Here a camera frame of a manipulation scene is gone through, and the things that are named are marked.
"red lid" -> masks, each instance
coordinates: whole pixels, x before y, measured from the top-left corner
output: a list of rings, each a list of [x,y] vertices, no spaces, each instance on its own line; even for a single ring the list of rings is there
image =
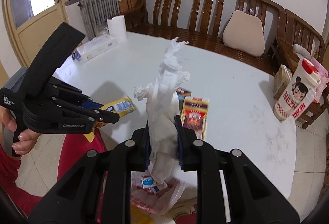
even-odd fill
[[[317,68],[315,68],[310,62],[308,62],[306,59],[302,60],[302,67],[304,70],[308,73],[311,74],[312,72],[319,72]]]

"cushion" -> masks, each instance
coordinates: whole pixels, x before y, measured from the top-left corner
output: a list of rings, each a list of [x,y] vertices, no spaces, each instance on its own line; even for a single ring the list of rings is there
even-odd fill
[[[233,12],[223,33],[225,46],[259,57],[265,50],[262,21],[243,11]]]

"metal bolt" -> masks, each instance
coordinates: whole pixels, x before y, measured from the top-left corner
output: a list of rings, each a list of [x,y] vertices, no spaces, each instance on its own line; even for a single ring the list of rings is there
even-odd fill
[[[132,147],[132,146],[135,145],[135,141],[133,141],[132,139],[127,140],[127,141],[125,142],[125,145],[126,145],[127,147]]]
[[[97,155],[97,152],[94,149],[91,149],[87,152],[88,157],[95,157]]]
[[[235,157],[239,157],[242,155],[242,151],[240,151],[239,149],[234,149],[232,151],[232,154],[235,156]]]
[[[203,145],[203,141],[200,139],[196,139],[193,141],[193,145],[197,147],[201,147]]]

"tabletop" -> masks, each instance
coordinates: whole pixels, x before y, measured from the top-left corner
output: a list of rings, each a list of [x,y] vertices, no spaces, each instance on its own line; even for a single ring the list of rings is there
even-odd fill
[[[136,111],[102,128],[121,143],[145,127],[146,99],[134,99],[134,87],[154,81],[169,44],[163,38],[128,32],[127,41],[86,63],[69,58],[55,76],[102,104],[126,95],[132,98]],[[279,122],[273,114],[273,76],[196,47],[184,46],[180,55],[186,58],[183,71],[190,73],[190,80],[181,87],[210,100],[205,141],[226,152],[241,149],[288,198],[296,160],[296,127],[293,119]],[[197,185],[196,173],[176,167],[173,175]]]

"paper towel roll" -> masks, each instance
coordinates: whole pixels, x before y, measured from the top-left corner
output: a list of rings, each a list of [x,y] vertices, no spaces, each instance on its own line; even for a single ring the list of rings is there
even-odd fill
[[[127,40],[127,29],[124,16],[115,16],[111,20],[107,20],[109,33],[118,43]]]

